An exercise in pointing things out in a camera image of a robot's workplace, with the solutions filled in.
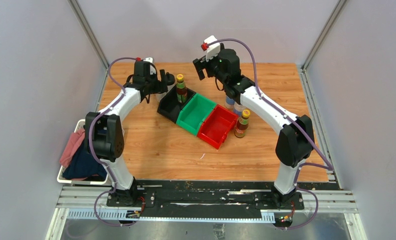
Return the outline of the pink cloth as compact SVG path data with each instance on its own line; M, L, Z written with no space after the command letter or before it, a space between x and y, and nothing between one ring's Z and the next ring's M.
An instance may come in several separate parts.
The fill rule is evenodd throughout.
M64 168L67 168L70 165L70 162L73 159L74 154L79 149L81 144L85 139L85 130L83 128L79 129L76 132L71 133L68 142L65 146L65 149L60 157L60 164Z

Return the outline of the red label sauce bottle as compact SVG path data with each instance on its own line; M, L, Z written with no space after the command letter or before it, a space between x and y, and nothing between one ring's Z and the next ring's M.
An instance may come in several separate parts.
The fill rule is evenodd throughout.
M237 138L243 138L245 136L246 130L248 129L250 114L251 111L249 109L244 109L241 116L238 118L234 130L234 135Z

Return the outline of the red storage bin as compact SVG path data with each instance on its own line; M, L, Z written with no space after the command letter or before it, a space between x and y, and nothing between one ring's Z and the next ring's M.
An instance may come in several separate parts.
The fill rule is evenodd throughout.
M235 113L217 104L202 123L197 137L218 150L236 124L237 118Z

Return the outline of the white spice jar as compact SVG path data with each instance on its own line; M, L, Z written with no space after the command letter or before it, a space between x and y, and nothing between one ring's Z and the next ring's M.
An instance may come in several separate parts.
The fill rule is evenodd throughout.
M241 105L241 104L238 104L238 103L236 103L236 102L234 103L233 112L234 112L236 115L241 116L241 115L242 115L242 112L243 112L245 109L246 109L245 106L243 106L243 105Z

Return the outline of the black storage bin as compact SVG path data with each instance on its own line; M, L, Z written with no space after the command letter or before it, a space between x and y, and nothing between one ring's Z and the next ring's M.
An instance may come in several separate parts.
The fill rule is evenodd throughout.
M181 110L189 103L195 94L195 91L188 88L186 102L180 103L178 102L176 88L174 87L160 100L157 113L173 123L176 123Z

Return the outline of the aluminium frame rail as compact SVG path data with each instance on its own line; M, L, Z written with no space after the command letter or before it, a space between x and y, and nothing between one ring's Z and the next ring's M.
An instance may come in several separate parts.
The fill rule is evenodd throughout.
M156 203L147 199L144 213L136 214L141 206L121 206L109 203L107 194L101 198L102 190L76 190L64 188L58 199L57 208L68 209L69 219L95 219L108 221L154 221L193 223L275 223L286 209L274 209L268 204L260 208L250 203ZM334 214L358 212L353 196L349 192L316 191L314 195L303 192L295 202L295 212L311 215L314 211Z

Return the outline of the right corner aluminium post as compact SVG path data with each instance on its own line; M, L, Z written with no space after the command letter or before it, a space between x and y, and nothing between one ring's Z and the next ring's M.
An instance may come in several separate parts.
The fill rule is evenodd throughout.
M331 31L332 27L334 26L337 18L341 14L343 8L347 4L348 0L338 0L329 15L324 27L322 28L320 34L318 35L314 45L312 46L309 54L307 55L304 63L301 66L302 71L306 71L309 66L311 65L312 61L314 60L316 54L318 53L319 49L321 48L322 44L324 43L326 37L328 36L329 32Z

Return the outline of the green storage bin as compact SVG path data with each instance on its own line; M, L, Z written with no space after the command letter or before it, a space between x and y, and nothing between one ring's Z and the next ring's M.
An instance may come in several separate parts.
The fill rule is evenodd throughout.
M197 93L180 111L176 124L196 136L201 125L215 107L216 103L214 101Z

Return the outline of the white laundry basket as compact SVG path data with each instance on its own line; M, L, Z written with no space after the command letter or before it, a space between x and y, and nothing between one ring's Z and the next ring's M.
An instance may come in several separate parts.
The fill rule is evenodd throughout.
M80 119L77 122L77 125L74 129L74 132L77 132L78 130L84 128L85 125L85 119ZM61 165L58 176L57 176L57 182L61 184L72 184L72 185L83 185L83 186L111 186L112 182L110 178L107 176L104 180L102 181L92 181L92 180L72 180L72 179L65 179L63 177L63 173L65 171L65 168Z

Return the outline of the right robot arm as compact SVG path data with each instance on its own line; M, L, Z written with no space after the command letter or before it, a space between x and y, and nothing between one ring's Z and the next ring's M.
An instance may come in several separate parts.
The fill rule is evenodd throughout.
M257 114L277 133L275 153L280 167L270 200L276 208L285 208L296 194L299 165L305 163L314 149L310 117L292 114L263 94L256 81L242 74L240 59L233 49L222 49L212 57L196 58L193 65L200 80L206 77L219 80L229 98Z

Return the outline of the squeeze bottle black cap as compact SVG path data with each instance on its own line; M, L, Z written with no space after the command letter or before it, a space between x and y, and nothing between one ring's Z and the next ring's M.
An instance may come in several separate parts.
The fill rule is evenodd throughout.
M167 94L166 92L156 94L157 102L159 103L166 94Z
M167 89L168 89L168 91L170 91L176 83L175 76L173 74L167 72L167 73L165 73L165 78L166 78Z

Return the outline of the front squeeze bottle black cap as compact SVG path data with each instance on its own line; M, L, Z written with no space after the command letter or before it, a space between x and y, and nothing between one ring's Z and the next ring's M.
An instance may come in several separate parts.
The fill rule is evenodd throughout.
M166 94L167 94L166 92L156 94L157 102L159 103Z

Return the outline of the blue spice jar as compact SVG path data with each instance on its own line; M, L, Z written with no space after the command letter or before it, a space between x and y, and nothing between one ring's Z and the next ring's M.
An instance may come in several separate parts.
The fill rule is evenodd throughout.
M232 111L234 109L234 105L235 105L234 99L229 98L228 96L226 96L226 98L225 98L225 107Z

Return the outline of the green label sauce bottle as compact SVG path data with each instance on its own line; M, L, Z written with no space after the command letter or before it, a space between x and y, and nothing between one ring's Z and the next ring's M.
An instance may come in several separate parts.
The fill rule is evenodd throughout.
M182 74L176 76L176 94L179 103L184 104L187 101L187 88Z

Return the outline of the navy cloth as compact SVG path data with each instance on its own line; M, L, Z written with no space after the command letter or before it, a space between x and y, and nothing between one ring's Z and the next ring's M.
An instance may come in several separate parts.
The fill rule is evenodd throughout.
M104 167L85 150L84 142L75 151L71 149L64 153L60 163L65 168L63 178L68 180L103 181L107 177Z

